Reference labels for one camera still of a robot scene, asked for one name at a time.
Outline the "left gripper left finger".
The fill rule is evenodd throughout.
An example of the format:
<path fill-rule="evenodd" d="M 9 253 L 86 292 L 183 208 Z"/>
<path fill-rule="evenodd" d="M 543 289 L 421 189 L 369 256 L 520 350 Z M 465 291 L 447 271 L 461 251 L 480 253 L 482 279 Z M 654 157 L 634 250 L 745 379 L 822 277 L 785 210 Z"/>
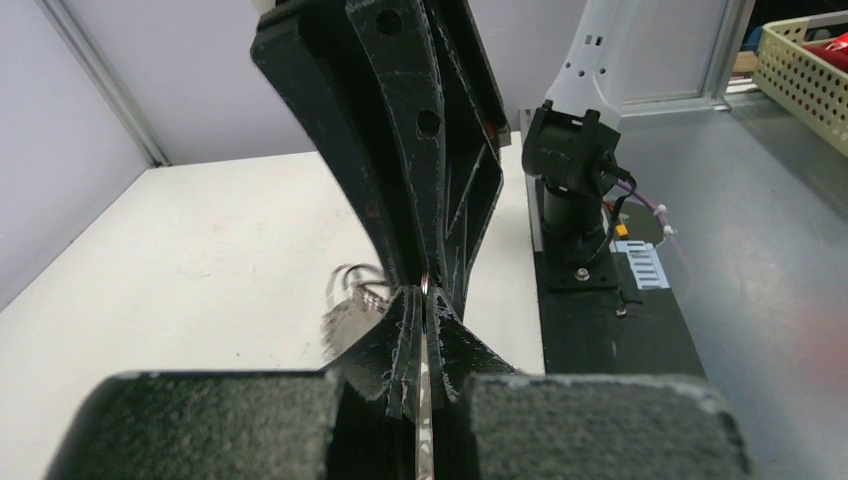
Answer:
<path fill-rule="evenodd" d="M 137 371 L 99 384 L 50 479 L 412 479 L 422 293 L 317 370 Z"/>

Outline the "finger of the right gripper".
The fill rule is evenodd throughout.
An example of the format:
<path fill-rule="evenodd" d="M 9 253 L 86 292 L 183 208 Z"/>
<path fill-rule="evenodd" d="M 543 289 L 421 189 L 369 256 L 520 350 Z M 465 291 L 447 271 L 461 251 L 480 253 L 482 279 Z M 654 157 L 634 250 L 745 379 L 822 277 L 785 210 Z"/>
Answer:
<path fill-rule="evenodd" d="M 342 1 L 256 1 L 250 58 L 321 154 L 393 286 L 421 274 L 395 138 Z"/>
<path fill-rule="evenodd" d="M 399 156 L 417 257 L 411 281 L 463 314 L 502 187 L 509 125 L 466 1 L 350 1 Z"/>

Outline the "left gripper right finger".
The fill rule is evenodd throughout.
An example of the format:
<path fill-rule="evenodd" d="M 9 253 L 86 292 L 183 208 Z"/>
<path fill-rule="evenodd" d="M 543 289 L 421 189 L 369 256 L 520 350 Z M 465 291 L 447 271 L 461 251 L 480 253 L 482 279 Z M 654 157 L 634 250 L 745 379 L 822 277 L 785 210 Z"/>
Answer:
<path fill-rule="evenodd" d="M 528 375 L 429 290 L 424 324 L 438 479 L 748 479 L 727 402 L 687 375 Z"/>

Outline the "metal disc with key rings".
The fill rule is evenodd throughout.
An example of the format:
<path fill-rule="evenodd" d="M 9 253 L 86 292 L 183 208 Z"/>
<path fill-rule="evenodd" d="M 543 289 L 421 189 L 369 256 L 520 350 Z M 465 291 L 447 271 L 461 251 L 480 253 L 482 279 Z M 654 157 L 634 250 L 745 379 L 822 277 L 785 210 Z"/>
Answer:
<path fill-rule="evenodd" d="M 320 324 L 325 360 L 339 357 L 380 322 L 389 293 L 390 284 L 375 265 L 341 264 L 331 271 Z"/>

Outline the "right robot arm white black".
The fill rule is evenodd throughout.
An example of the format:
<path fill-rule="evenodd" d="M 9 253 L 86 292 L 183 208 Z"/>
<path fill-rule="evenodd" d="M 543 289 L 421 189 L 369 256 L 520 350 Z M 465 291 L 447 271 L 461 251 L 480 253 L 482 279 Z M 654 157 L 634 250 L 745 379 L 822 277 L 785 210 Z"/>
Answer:
<path fill-rule="evenodd" d="M 253 63 L 290 108 L 354 208 L 379 262 L 338 267 L 332 287 L 384 311 L 402 286 L 465 305 L 502 188 L 510 125 L 465 1 L 261 1 Z M 635 277 L 610 249 L 636 192 L 616 159 L 614 96 L 649 1 L 590 1 L 535 110 L 521 165 L 538 194 L 540 289 L 586 314 L 626 315 Z"/>

